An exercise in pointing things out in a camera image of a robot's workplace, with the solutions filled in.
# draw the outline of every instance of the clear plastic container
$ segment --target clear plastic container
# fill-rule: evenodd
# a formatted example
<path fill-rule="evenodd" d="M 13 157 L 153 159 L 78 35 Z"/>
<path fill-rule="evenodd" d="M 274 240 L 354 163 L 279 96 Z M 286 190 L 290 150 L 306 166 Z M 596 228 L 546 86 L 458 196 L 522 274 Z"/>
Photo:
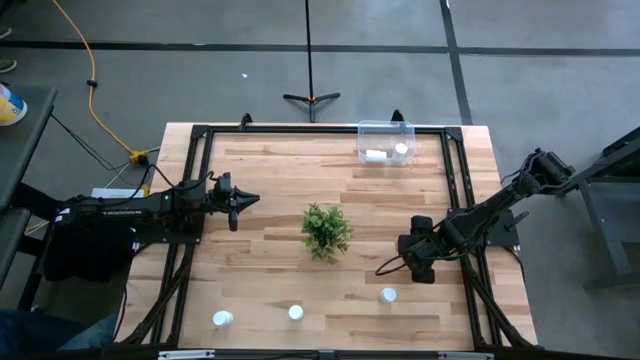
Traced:
<path fill-rule="evenodd" d="M 358 124 L 358 160 L 405 165 L 416 154 L 416 133 L 406 121 L 363 120 Z"/>

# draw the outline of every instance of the light stand pole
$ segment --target light stand pole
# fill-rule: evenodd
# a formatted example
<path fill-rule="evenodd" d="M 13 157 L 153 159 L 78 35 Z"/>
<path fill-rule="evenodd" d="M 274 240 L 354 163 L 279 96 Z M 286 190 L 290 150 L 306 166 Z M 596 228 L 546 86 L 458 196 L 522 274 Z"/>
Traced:
<path fill-rule="evenodd" d="M 302 101 L 309 106 L 309 122 L 316 122 L 316 105 L 322 100 L 336 99 L 340 93 L 333 93 L 323 96 L 313 96 L 313 66 L 311 65 L 311 29 L 309 25 L 309 0 L 304 1 L 304 10 L 307 19 L 307 62 L 309 66 L 309 97 L 284 94 L 282 97 L 288 100 Z"/>

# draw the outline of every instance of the small plant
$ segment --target small plant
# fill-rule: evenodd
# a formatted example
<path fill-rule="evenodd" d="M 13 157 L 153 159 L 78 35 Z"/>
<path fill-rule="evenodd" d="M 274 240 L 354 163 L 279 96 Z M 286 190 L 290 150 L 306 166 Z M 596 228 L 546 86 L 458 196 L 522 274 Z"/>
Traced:
<path fill-rule="evenodd" d="M 308 234 L 304 244 L 311 250 L 312 259 L 335 264 L 338 261 L 334 256 L 336 249 L 342 254 L 347 251 L 353 231 L 342 210 L 333 206 L 323 211 L 318 204 L 311 204 L 304 215 L 302 233 Z"/>

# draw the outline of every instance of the gray concrete floor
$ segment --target gray concrete floor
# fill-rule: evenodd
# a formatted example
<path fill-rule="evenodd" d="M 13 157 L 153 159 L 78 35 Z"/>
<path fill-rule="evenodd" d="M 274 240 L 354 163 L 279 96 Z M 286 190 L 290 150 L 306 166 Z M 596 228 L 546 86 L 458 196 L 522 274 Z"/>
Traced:
<path fill-rule="evenodd" d="M 188 43 L 303 44 L 299 0 L 64 0 L 91 40 Z M 640 46 L 633 0 L 450 0 L 461 46 Z M 316 44 L 446 45 L 437 0 L 311 0 Z M 14 39 L 75 39 L 45 0 L 29 0 L 3 19 Z M 306 95 L 304 53 L 96 51 L 96 108 L 138 149 L 160 144 L 169 121 L 306 122 L 306 110 L 281 99 Z M 5 49 L 19 66 L 0 79 L 60 90 L 55 113 L 114 163 L 125 153 L 90 118 L 81 50 Z M 342 97 L 318 113 L 320 122 L 386 119 L 395 108 L 420 124 L 460 124 L 448 55 L 318 53 L 317 94 Z M 488 125 L 500 173 L 517 169 L 536 147 L 555 151 L 577 169 L 640 125 L 640 58 L 463 56 L 474 124 Z M 139 170 L 125 174 L 132 182 Z M 55 123 L 47 126 L 26 181 L 65 198 L 113 177 Z M 527 291 L 540 344 L 554 350 L 640 357 L 640 292 L 588 295 L 582 283 L 606 273 L 578 194 L 535 197 L 519 225 Z M 29 259 L 20 257 L 0 292 L 12 306 Z M 124 278 L 98 286 L 69 280 L 43 286 L 49 312 L 91 322 L 117 307 Z M 75 291 L 91 298 L 82 305 Z"/>

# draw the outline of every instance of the wooden table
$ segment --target wooden table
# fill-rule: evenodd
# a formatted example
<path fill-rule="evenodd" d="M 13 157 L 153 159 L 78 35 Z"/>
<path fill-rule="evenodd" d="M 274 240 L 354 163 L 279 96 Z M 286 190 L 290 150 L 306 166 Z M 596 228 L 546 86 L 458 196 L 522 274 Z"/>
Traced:
<path fill-rule="evenodd" d="M 192 125 L 167 124 L 158 166 L 175 182 L 182 177 Z M 480 202 L 500 190 L 491 139 L 483 126 L 463 127 L 463 134 Z M 382 167 L 358 162 L 353 134 L 216 135 L 210 169 L 231 172 L 235 185 L 260 194 L 261 200 L 240 214 L 238 232 L 228 231 L 225 215 L 207 216 L 191 271 L 180 347 L 472 349 L 459 262 L 437 261 L 433 285 L 412 283 L 408 271 L 374 275 L 396 255 L 398 235 L 409 231 L 411 216 L 437 222 L 449 208 L 439 138 L 419 135 L 417 146 L 410 165 Z M 166 187 L 156 176 L 152 191 Z M 340 206 L 354 228 L 351 247 L 336 265 L 312 261 L 301 241 L 303 211 L 312 202 Z M 120 339 L 155 302 L 167 248 L 152 245 L 134 259 Z M 487 259 L 496 301 L 535 342 L 518 263 L 499 248 L 488 249 Z M 378 302 L 384 287 L 397 290 L 396 303 Z M 300 322 L 288 319 L 293 304 L 304 308 Z M 486 312 L 479 308 L 489 339 Z M 173 304 L 168 309 L 167 324 Z M 211 317 L 218 310 L 234 314 L 231 327 L 214 328 Z M 165 325 L 164 335 L 168 329 Z"/>

